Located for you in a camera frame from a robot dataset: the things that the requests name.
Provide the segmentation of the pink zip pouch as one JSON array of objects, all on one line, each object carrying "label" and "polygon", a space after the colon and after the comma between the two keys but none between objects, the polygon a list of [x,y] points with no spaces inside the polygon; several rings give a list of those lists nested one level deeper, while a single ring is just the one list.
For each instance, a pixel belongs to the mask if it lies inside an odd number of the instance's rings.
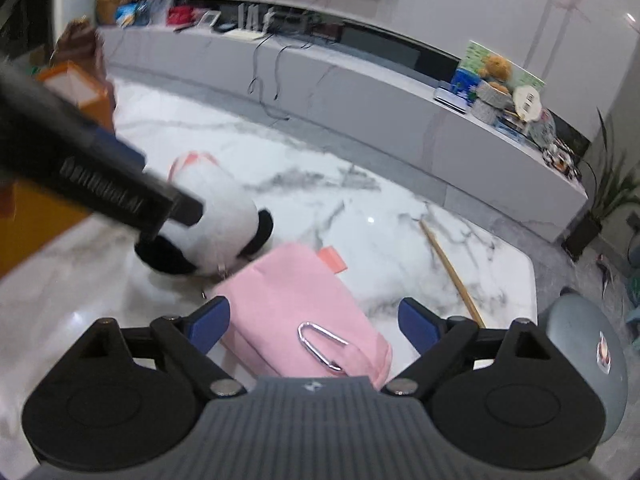
[{"label": "pink zip pouch", "polygon": [[310,248],[274,248],[213,294],[230,304],[222,343],[253,375],[386,382],[392,347]]}]

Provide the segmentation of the black white plush panda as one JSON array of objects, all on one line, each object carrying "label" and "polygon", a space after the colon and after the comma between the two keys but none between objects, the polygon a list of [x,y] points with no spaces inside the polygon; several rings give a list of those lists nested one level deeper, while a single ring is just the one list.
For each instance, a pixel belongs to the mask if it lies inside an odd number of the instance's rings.
[{"label": "black white plush panda", "polygon": [[180,155],[170,167],[168,181],[195,195],[204,210],[190,228],[169,220],[157,235],[138,238],[134,252],[151,269],[178,276],[222,275],[256,255],[270,239],[270,212],[258,209],[213,155]]}]

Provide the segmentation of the orange storage box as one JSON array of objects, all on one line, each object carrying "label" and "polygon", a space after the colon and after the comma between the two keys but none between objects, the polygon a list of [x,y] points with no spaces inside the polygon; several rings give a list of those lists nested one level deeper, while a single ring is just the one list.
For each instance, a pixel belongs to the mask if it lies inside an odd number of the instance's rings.
[{"label": "orange storage box", "polygon": [[[100,133],[114,132],[113,112],[107,103],[113,92],[109,81],[90,75],[70,61],[44,70],[37,79],[94,119]],[[74,169],[73,156],[57,150],[47,162],[49,166],[38,184],[14,181],[1,185],[3,275],[89,215],[87,208],[74,205],[64,194],[50,190],[52,180],[61,184],[70,175]]]}]

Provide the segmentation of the wooden stick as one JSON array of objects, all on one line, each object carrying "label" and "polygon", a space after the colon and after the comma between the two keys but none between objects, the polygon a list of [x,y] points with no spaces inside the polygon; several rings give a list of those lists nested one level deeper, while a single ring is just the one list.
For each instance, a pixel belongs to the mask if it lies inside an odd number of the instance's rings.
[{"label": "wooden stick", "polygon": [[426,239],[430,243],[431,248],[434,249],[435,254],[439,258],[439,260],[442,263],[442,265],[444,266],[444,268],[445,268],[450,280],[452,281],[452,284],[454,284],[454,288],[457,289],[457,293],[460,296],[460,298],[462,299],[463,304],[466,307],[466,310],[468,310],[468,312],[469,312],[469,315],[471,315],[472,320],[478,326],[480,326],[480,328],[485,328],[486,324],[485,324],[482,316],[480,315],[480,311],[477,309],[477,306],[476,306],[472,296],[470,295],[470,293],[466,289],[465,284],[463,284],[462,279],[460,278],[459,274],[457,274],[456,269],[454,268],[454,266],[452,265],[452,263],[448,259],[447,255],[446,255],[446,252],[444,252],[444,250],[440,247],[439,242],[436,240],[435,235],[428,228],[428,226],[427,226],[427,224],[426,224],[426,222],[424,220],[420,220],[419,221],[419,226],[420,226],[421,231],[425,235]]}]

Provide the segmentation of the grey round stool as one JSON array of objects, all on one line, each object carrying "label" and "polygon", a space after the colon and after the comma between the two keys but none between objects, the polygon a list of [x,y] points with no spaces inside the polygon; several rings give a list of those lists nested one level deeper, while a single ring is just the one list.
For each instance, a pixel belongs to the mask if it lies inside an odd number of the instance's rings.
[{"label": "grey round stool", "polygon": [[620,426],[628,399],[626,360],[614,327],[596,304],[574,290],[564,290],[539,315],[538,325],[600,398],[605,442]]}]

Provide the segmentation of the white wifi router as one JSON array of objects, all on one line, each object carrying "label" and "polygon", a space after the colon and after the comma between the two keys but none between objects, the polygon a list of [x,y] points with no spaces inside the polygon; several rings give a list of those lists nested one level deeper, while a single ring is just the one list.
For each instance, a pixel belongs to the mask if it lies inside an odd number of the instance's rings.
[{"label": "white wifi router", "polygon": [[272,22],[273,8],[266,12],[260,10],[257,3],[241,3],[238,7],[238,22],[236,27],[226,36],[242,41],[257,41],[267,37]]}]

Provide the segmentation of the potted green plant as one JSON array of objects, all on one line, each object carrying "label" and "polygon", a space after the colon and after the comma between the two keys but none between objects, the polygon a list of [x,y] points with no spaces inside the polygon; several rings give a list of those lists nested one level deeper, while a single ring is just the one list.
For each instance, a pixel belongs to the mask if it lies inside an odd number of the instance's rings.
[{"label": "potted green plant", "polygon": [[599,172],[593,171],[594,189],[590,206],[561,248],[577,262],[587,246],[602,232],[605,221],[619,209],[639,205],[639,162],[627,164],[627,152],[615,153],[614,125],[598,110],[602,152],[598,159]]}]

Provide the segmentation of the teddy bear in basket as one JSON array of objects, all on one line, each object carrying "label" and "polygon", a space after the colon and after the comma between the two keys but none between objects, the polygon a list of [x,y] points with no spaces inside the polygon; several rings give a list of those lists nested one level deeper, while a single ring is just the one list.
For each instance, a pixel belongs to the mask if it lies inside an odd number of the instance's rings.
[{"label": "teddy bear in basket", "polygon": [[480,82],[476,86],[472,115],[481,122],[492,125],[512,101],[508,88],[512,66],[503,56],[490,54],[483,58],[483,65],[480,66],[477,75]]}]

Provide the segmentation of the white tv cabinet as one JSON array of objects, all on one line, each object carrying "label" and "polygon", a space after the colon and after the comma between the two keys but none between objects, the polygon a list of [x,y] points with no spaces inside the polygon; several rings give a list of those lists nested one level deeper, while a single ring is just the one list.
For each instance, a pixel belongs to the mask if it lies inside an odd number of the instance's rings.
[{"label": "white tv cabinet", "polygon": [[104,27],[107,62],[200,84],[334,130],[472,195],[545,240],[587,203],[534,148],[440,104],[434,88],[337,50],[190,29]]}]

